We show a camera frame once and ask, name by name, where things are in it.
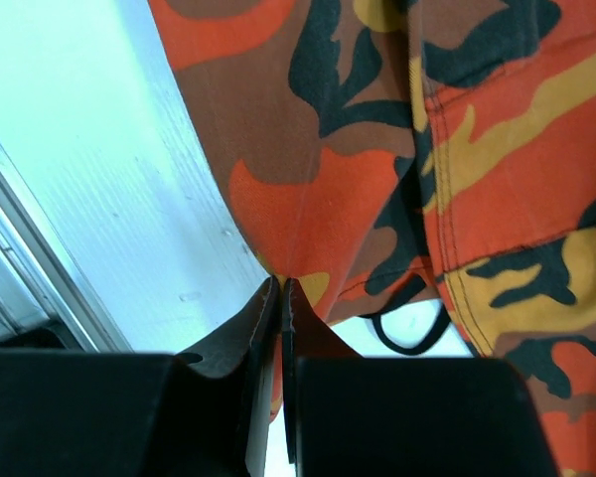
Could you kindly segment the aluminium rail frame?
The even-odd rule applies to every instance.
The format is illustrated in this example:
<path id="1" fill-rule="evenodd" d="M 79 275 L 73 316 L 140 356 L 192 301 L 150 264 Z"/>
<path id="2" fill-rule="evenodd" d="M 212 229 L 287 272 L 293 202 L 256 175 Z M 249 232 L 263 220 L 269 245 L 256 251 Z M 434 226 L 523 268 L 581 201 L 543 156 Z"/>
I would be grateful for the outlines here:
<path id="1" fill-rule="evenodd" d="M 0 144 L 0 345 L 42 331 L 68 348 L 131 349 Z"/>

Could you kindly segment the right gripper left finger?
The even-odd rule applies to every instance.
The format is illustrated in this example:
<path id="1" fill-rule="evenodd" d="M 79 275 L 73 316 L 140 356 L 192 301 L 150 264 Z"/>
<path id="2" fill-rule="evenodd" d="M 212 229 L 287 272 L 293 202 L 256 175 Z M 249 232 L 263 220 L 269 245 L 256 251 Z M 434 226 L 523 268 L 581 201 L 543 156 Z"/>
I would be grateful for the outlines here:
<path id="1" fill-rule="evenodd" d="M 0 476 L 260 476 L 280 287 L 178 354 L 89 353 L 59 323 L 0 342 Z"/>

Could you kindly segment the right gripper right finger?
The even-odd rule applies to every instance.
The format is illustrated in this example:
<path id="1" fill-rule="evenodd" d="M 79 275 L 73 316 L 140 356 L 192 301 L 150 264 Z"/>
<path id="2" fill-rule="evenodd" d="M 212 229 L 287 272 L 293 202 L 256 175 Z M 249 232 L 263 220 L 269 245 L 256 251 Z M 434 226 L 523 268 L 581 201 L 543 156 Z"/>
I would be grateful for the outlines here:
<path id="1" fill-rule="evenodd" d="M 507 362 L 365 358 L 283 289 L 289 461 L 300 476 L 554 476 L 529 392 Z"/>

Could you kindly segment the orange camouflage trousers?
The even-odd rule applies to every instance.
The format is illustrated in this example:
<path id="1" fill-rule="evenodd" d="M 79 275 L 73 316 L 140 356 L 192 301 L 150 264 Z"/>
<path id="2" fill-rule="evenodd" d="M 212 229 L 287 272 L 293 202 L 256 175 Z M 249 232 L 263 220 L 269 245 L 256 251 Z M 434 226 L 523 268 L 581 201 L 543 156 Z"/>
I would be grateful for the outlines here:
<path id="1" fill-rule="evenodd" d="M 596 1 L 153 1 L 247 244 L 325 322 L 439 298 L 596 476 Z"/>

